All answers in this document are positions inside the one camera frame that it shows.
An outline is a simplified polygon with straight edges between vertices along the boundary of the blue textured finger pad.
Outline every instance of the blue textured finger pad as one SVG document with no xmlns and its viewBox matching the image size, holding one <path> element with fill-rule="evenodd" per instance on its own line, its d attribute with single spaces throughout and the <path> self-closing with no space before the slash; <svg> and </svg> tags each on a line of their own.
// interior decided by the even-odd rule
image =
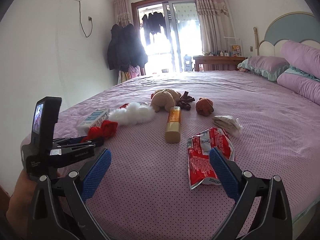
<svg viewBox="0 0 320 240">
<path fill-rule="evenodd" d="M 92 198 L 110 164 L 111 152 L 106 149 L 83 180 L 82 192 L 80 195 L 83 202 L 88 198 Z"/>
<path fill-rule="evenodd" d="M 225 162 L 220 153 L 212 148 L 209 153 L 210 164 L 217 174 L 225 192 L 229 198 L 234 199 L 236 202 L 240 198 L 239 194 L 239 182 L 233 175 L 228 164 Z"/>
</svg>

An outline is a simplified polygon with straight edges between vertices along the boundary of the red snack bag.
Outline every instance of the red snack bag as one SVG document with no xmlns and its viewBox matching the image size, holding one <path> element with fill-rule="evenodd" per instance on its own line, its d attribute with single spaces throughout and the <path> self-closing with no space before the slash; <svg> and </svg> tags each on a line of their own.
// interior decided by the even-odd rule
<svg viewBox="0 0 320 240">
<path fill-rule="evenodd" d="M 194 189 L 201 183 L 221 185 L 210 164 L 209 152 L 213 147 L 218 147 L 228 160 L 235 160 L 235 149 L 225 130 L 210 128 L 198 135 L 189 137 L 187 146 L 190 189 Z"/>
</svg>

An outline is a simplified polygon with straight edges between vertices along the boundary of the human hand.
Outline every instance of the human hand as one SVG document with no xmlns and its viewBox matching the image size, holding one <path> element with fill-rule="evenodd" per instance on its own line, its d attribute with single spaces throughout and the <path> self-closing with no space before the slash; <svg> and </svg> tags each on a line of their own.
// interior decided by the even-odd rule
<svg viewBox="0 0 320 240">
<path fill-rule="evenodd" d="M 6 213 L 7 221 L 16 233 L 27 239 L 29 206 L 37 183 L 31 181 L 25 170 L 22 170 L 14 188 Z"/>
</svg>

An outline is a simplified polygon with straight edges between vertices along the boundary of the display screen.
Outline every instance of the display screen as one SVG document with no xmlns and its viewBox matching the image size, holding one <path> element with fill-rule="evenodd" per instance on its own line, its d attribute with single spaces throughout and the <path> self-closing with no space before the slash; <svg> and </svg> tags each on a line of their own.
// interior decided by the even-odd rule
<svg viewBox="0 0 320 240">
<path fill-rule="evenodd" d="M 35 116 L 33 118 L 32 130 L 37 134 L 40 133 L 42 110 L 43 110 L 43 103 L 36 106 L 36 112 L 35 112 Z"/>
</svg>

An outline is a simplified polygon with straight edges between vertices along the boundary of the metal pin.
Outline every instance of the metal pin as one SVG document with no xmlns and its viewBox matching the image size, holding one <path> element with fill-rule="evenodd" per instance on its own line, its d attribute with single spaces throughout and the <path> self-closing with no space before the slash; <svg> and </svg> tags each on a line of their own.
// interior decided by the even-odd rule
<svg viewBox="0 0 320 240">
<path fill-rule="evenodd" d="M 273 178 L 275 179 L 275 181 L 281 181 L 281 178 L 278 175 L 273 176 Z"/>
<path fill-rule="evenodd" d="M 247 178 L 251 178 L 252 177 L 252 173 L 250 171 L 244 171 L 243 175 Z"/>
<path fill-rule="evenodd" d="M 69 173 L 69 177 L 70 178 L 74 178 L 74 177 L 76 177 L 78 175 L 78 172 L 76 172 L 76 171 L 71 171 L 70 173 Z"/>
<path fill-rule="evenodd" d="M 40 177 L 40 181 L 45 181 L 47 179 L 47 176 L 46 175 L 42 175 L 41 177 Z"/>
</svg>

